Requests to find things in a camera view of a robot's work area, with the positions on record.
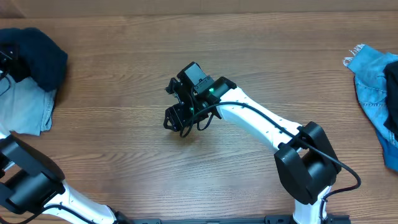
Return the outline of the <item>dark navy t-shirt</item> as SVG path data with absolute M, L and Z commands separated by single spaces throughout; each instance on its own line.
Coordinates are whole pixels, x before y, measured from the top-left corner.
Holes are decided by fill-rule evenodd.
M 1 46 L 19 47 L 19 80 L 31 77 L 44 91 L 61 87 L 67 72 L 68 55 L 41 30 L 1 29 Z

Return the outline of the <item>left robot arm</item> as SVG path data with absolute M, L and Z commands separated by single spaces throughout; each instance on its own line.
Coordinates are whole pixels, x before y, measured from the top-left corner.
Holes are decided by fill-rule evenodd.
M 1 177 L 13 165 L 21 169 L 1 183 L 1 206 L 12 213 L 45 213 L 70 223 L 132 223 L 121 212 L 98 204 L 65 182 L 53 160 L 11 134 L 1 138 Z

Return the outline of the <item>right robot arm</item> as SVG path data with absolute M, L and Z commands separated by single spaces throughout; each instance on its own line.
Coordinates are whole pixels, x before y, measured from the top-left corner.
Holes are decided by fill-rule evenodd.
M 186 137 L 193 127 L 213 117 L 234 123 L 260 140 L 273 154 L 280 182 L 294 198 L 292 215 L 268 215 L 265 223 L 349 223 L 329 215 L 326 196 L 341 171 L 324 130 L 277 116 L 256 103 L 234 82 L 206 75 L 192 62 L 171 78 L 166 92 L 178 103 L 166 109 L 164 128 Z

